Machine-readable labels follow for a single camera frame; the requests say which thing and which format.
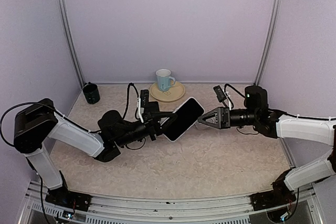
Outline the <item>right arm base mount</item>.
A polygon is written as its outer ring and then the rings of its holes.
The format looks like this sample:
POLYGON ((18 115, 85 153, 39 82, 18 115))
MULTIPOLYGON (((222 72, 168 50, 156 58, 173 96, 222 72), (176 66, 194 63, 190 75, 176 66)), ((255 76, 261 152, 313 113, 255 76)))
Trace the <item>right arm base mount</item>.
POLYGON ((272 190, 250 195, 254 211, 273 208, 296 201, 293 191, 290 191, 284 182, 274 182, 272 190))

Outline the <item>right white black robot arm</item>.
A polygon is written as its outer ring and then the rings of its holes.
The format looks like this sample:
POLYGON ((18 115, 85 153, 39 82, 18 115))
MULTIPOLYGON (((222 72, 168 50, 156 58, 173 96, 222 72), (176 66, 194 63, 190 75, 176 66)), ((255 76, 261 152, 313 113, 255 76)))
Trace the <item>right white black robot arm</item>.
POLYGON ((290 191, 335 175, 335 118, 311 118, 270 109, 267 91, 260 86, 245 88, 244 106, 244 109, 217 107, 200 116, 198 122, 216 129, 253 126, 265 137, 295 138, 332 147, 321 157, 282 173, 268 194, 273 205, 281 204, 290 191))

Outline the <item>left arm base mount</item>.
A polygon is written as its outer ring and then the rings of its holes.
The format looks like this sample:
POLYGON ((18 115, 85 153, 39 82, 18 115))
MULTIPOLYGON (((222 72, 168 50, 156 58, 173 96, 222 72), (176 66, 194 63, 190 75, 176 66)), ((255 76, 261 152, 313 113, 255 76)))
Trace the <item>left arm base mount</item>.
POLYGON ((45 201, 57 206, 87 212, 92 196, 69 190, 48 190, 45 201))

